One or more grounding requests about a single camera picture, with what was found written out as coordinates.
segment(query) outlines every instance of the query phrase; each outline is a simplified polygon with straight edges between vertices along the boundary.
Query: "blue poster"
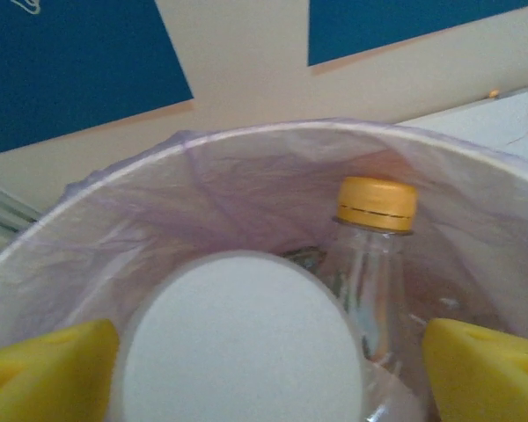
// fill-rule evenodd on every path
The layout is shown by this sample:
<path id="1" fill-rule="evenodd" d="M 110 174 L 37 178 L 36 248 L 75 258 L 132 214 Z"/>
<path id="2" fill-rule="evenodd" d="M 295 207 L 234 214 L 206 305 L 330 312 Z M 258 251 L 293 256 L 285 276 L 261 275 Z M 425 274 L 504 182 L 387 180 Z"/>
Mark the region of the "blue poster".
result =
<path id="1" fill-rule="evenodd" d="M 155 0 L 0 0 L 0 152 L 191 98 Z"/>
<path id="2" fill-rule="evenodd" d="M 310 66 L 528 6 L 528 0 L 310 0 Z"/>

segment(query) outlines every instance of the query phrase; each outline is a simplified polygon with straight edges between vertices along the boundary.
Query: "trash bag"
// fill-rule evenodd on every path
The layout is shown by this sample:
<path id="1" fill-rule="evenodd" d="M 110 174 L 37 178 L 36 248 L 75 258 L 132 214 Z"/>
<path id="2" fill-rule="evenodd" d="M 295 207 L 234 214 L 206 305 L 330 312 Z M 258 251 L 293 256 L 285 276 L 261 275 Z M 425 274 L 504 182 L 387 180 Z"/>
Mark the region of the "trash bag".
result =
<path id="1" fill-rule="evenodd" d="M 0 254 L 0 346 L 102 317 L 122 331 L 172 270 L 212 252 L 320 251 L 349 175 L 419 190 L 404 262 L 420 330 L 452 316 L 528 338 L 528 163 L 419 129 L 316 120 L 180 132 L 69 186 Z"/>

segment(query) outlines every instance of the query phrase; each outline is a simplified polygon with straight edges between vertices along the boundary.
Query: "white wall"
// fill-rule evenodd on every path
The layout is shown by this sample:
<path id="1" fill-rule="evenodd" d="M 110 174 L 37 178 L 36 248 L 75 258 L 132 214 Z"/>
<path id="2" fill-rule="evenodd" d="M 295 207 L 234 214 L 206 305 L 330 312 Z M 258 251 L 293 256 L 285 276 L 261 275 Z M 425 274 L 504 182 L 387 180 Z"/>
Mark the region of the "white wall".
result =
<path id="1" fill-rule="evenodd" d="M 528 8 L 311 69 L 308 0 L 158 7 L 195 99 L 0 154 L 1 188 L 44 210 L 66 184 L 177 130 L 329 116 L 394 122 L 528 85 Z"/>

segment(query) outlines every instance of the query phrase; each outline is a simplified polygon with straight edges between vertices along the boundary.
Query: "yellow sponge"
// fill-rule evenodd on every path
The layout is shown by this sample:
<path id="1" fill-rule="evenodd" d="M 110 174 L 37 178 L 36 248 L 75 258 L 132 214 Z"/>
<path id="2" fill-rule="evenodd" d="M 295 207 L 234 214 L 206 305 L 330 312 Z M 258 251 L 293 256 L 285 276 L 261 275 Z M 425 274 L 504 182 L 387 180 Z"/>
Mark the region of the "yellow sponge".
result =
<path id="1" fill-rule="evenodd" d="M 0 422 L 100 422 L 118 343 L 101 320 L 0 349 Z"/>
<path id="2" fill-rule="evenodd" d="M 435 319 L 422 342 L 443 422 L 528 422 L 528 340 Z"/>

